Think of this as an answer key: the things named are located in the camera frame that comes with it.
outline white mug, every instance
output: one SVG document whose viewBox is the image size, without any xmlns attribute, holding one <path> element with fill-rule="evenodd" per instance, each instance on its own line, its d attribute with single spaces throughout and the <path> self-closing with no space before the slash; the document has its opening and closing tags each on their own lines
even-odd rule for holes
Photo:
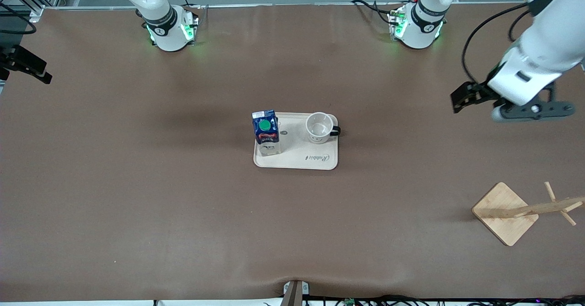
<svg viewBox="0 0 585 306">
<path fill-rule="evenodd" d="M 314 144 L 323 144 L 330 135 L 339 135 L 341 132 L 341 129 L 333 124 L 331 116 L 322 112 L 309 115 L 305 121 L 305 128 L 309 133 L 309 140 Z"/>
</svg>

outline brown table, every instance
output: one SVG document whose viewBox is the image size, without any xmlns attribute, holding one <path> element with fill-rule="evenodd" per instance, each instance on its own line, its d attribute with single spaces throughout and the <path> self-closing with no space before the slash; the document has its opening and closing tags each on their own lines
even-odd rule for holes
<svg viewBox="0 0 585 306">
<path fill-rule="evenodd" d="M 514 247 L 470 211 L 499 181 L 529 204 L 544 181 L 585 192 L 579 69 L 558 81 L 578 107 L 562 122 L 451 111 L 463 42 L 509 6 L 454 5 L 426 50 L 353 6 L 213 9 L 177 53 L 133 11 L 47 10 L 23 45 L 52 84 L 15 73 L 1 96 L 1 299 L 273 297 L 289 279 L 344 297 L 585 293 L 583 210 Z M 473 41 L 478 79 L 515 16 Z M 268 108 L 335 114 L 338 167 L 257 168 L 250 114 Z"/>
</svg>

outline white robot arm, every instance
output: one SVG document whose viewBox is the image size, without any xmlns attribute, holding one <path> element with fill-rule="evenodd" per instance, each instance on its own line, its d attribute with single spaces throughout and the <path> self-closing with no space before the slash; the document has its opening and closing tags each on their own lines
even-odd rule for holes
<svg viewBox="0 0 585 306">
<path fill-rule="evenodd" d="M 554 99 L 554 81 L 585 57 L 585 0 L 528 0 L 532 25 L 483 83 L 466 82 L 452 95 L 453 110 L 497 100 L 497 122 L 560 119 L 574 113 Z M 549 91 L 547 100 L 538 94 Z"/>
<path fill-rule="evenodd" d="M 177 51 L 195 40 L 198 18 L 168 0 L 129 0 L 136 6 L 152 41 L 165 51 Z"/>
<path fill-rule="evenodd" d="M 390 33 L 405 45 L 422 49 L 439 37 L 445 13 L 453 0 L 418 0 L 389 14 Z"/>
</svg>

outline logo on tray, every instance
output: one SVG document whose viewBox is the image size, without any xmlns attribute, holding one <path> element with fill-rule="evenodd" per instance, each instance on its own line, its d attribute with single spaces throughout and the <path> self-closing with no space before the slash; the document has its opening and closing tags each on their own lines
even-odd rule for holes
<svg viewBox="0 0 585 306">
<path fill-rule="evenodd" d="M 327 162 L 329 160 L 330 156 L 329 154 L 323 154 L 323 155 L 307 155 L 305 157 L 305 161 L 321 161 L 321 162 Z"/>
</svg>

